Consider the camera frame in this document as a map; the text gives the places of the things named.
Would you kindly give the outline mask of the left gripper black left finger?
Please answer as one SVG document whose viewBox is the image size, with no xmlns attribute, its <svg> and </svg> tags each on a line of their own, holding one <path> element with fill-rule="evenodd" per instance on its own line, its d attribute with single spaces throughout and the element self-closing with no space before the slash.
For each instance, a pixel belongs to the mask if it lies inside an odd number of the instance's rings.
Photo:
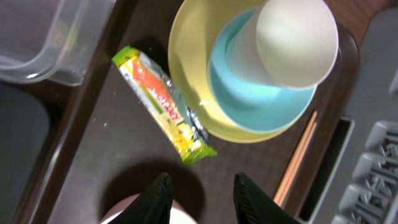
<svg viewBox="0 0 398 224">
<path fill-rule="evenodd" d="M 172 203 L 172 178 L 164 172 L 109 224 L 169 224 Z"/>
</svg>

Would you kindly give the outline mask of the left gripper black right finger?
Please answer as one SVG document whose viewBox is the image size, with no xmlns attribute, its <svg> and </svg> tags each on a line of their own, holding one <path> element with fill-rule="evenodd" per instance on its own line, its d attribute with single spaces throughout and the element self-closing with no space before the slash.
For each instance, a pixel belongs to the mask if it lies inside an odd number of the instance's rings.
<svg viewBox="0 0 398 224">
<path fill-rule="evenodd" d="M 238 224 L 300 224 L 244 173 L 234 176 L 233 200 Z"/>
</svg>

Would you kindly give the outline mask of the white bowl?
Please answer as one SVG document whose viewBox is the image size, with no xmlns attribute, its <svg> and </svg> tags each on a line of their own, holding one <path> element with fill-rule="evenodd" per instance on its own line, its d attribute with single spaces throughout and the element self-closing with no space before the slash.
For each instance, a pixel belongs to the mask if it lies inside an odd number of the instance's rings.
<svg viewBox="0 0 398 224">
<path fill-rule="evenodd" d="M 109 209 L 105 216 L 99 221 L 100 224 L 108 224 L 122 213 L 139 194 L 128 196 Z M 191 215 L 176 201 L 173 200 L 170 210 L 170 224 L 197 224 Z"/>
</svg>

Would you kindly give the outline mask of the yellow green snack wrapper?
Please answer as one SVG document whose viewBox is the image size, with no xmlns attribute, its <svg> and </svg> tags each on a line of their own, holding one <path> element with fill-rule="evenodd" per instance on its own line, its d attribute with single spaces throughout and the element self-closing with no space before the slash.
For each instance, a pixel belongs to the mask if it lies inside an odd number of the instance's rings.
<svg viewBox="0 0 398 224">
<path fill-rule="evenodd" d="M 112 61 L 185 165 L 218 155 L 208 145 L 208 132 L 196 113 L 187 106 L 179 88 L 155 61 L 129 45 Z"/>
</svg>

